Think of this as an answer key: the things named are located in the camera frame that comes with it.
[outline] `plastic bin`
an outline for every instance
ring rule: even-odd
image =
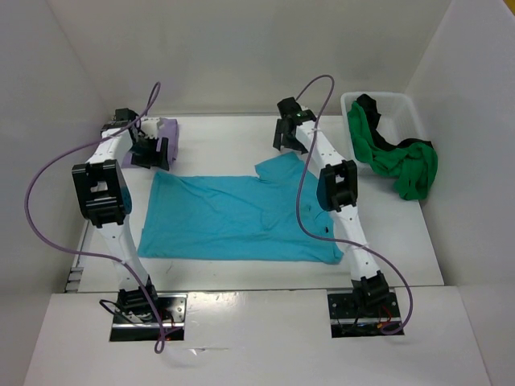
[[[361,94],[367,94],[377,102],[377,111],[381,114],[377,131],[386,141],[397,145],[406,138],[420,138],[427,140],[422,123],[418,118],[413,101],[405,94],[399,92],[346,92],[341,96],[341,110],[344,115],[344,129],[348,133],[348,150],[351,159],[357,164],[358,173],[362,175],[373,174],[369,164],[359,162],[354,154],[354,147],[348,130],[347,113]]]

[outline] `black bracket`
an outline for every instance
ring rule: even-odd
[[[355,302],[362,310],[379,306],[389,296],[388,283],[381,271],[377,271],[374,277],[362,277],[360,281],[352,281],[352,286]]]
[[[316,121],[315,114],[311,110],[302,110],[292,96],[277,103],[277,107],[281,118],[275,125],[274,148],[280,150],[281,146],[284,146],[302,154],[307,153],[306,147],[295,137],[295,132],[297,126],[302,123]]]
[[[72,168],[73,183],[82,216],[97,228],[103,224],[123,224],[132,210],[132,200],[120,166],[115,159],[102,163],[82,163]],[[106,189],[92,191],[99,183]]]
[[[107,129],[117,129],[128,125],[136,119],[138,115],[131,109],[116,109],[114,111],[114,119],[102,127],[101,132]],[[159,140],[157,138],[147,138],[145,133],[141,131],[141,122],[137,126],[129,128],[130,139],[132,139],[132,159],[130,163],[136,166],[150,169],[153,166],[164,170],[170,170],[168,163],[168,138],[161,138],[161,145],[157,150]]]
[[[150,278],[148,278],[146,282],[145,289],[154,301],[154,304],[156,304],[158,300],[158,294],[155,292],[155,287],[152,285]],[[132,311],[136,315],[152,312],[150,304],[148,300],[146,300],[141,287],[138,287],[138,289],[132,291],[125,291],[124,289],[120,289],[118,292],[117,303],[123,307],[124,311]]]
[[[341,207],[356,206],[357,167],[354,161],[342,161],[340,165],[327,165],[320,171],[316,188],[319,205],[325,211],[341,211]]]
[[[328,309],[333,338],[381,336],[382,326],[388,325],[388,330],[392,331],[399,327],[402,320],[395,292],[389,292],[382,304],[363,310],[358,308],[352,292],[328,290]],[[404,335],[404,331],[400,330],[396,335]]]

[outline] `white backdrop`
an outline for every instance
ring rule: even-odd
[[[110,110],[161,80],[153,113],[263,113],[323,72],[335,95],[404,91],[450,0],[48,2]]]
[[[23,214],[33,174],[58,153],[98,138],[108,117],[44,1],[0,2],[0,384],[23,383],[52,292],[62,292],[73,257],[42,244]],[[82,221],[71,165],[52,167],[35,186],[42,231],[76,247]]]
[[[515,17],[455,0],[408,88],[439,155],[423,208],[493,385],[515,379]]]

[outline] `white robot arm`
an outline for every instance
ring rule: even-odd
[[[145,121],[145,118],[139,127],[132,126],[111,137],[136,117],[132,110],[116,110],[113,121],[101,131],[102,137],[109,139],[101,142],[86,163],[72,168],[72,177],[82,216],[97,227],[110,255],[129,265],[146,284],[146,290],[155,300],[157,294],[138,257],[130,232],[132,201],[120,165],[126,154],[131,152],[134,165],[147,168],[158,166],[168,170],[168,138],[162,138],[160,150],[157,151],[158,123]],[[114,267],[117,270],[120,290],[117,302],[124,310],[133,310],[134,313],[147,310],[148,302],[136,280],[121,264],[114,263]]]
[[[315,133],[315,114],[300,106],[291,97],[278,103],[281,118],[275,129],[274,147],[282,146],[306,153],[311,148]],[[367,240],[357,210],[357,169],[354,161],[342,157],[318,129],[311,160],[319,170],[317,198],[322,209],[329,212],[334,222],[335,237],[344,236],[361,245]],[[349,244],[336,243],[344,252]],[[373,255],[358,247],[348,253],[351,280],[356,300],[367,308],[380,304],[388,296],[389,288]]]

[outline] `green garment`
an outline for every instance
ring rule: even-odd
[[[368,163],[379,175],[398,177],[393,188],[402,199],[425,199],[438,170],[435,150],[417,142],[405,149],[378,149],[361,106],[353,102],[347,118],[356,159]]]

